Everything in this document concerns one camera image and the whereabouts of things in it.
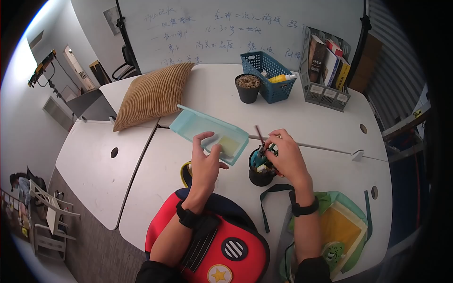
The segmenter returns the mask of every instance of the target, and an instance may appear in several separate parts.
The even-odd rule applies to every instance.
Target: yellow star
[[[219,280],[225,280],[225,275],[226,271],[220,271],[218,268],[216,268],[216,272],[214,274],[211,274],[216,279],[216,282]]]

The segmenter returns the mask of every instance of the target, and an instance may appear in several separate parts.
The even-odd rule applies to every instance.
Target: ceiling
[[[44,31],[43,39],[49,36],[57,17],[61,14],[64,6],[70,4],[70,0],[49,0],[35,15],[24,35],[30,43],[40,32]]]

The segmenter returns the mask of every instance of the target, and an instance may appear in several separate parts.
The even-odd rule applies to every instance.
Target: red box
[[[326,40],[326,46],[332,50],[333,54],[337,55],[338,57],[343,56],[343,50],[335,44],[331,39]]]

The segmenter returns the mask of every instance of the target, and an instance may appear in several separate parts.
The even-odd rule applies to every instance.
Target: white chair
[[[63,238],[63,241],[59,240],[54,240],[52,238],[46,237],[44,235],[40,235],[38,233],[38,228],[44,229],[44,230],[50,230],[49,227],[41,225],[41,224],[35,224],[34,226],[31,225],[31,233],[30,233],[30,243],[33,246],[33,253],[35,256],[42,255],[45,257],[48,257],[50,259],[57,259],[57,260],[62,260],[64,261],[66,259],[66,238]],[[43,251],[39,251],[39,247],[44,247],[47,249],[55,250],[57,252],[62,252],[63,257],[61,257],[58,253],[58,256],[51,256],[48,252],[45,253]]]
[[[68,215],[68,216],[78,216],[80,218],[80,214],[69,212],[60,208],[59,203],[72,208],[72,203],[65,202],[59,200],[48,193],[46,193],[43,189],[38,187],[32,180],[30,180],[30,196],[37,197],[42,203],[48,206],[46,220],[47,224],[49,225],[50,232],[53,235],[57,235],[60,237],[68,238],[71,240],[75,240],[76,238],[71,237],[61,230],[58,229],[58,224],[61,224],[67,227],[67,224],[60,221],[61,215]]]

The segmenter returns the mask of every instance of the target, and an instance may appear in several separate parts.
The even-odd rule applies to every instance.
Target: pebbles
[[[257,78],[254,75],[244,75],[244,76],[241,76],[240,78],[238,78],[236,80],[236,83],[240,87],[255,88],[255,87],[260,86],[261,81],[259,78]]]

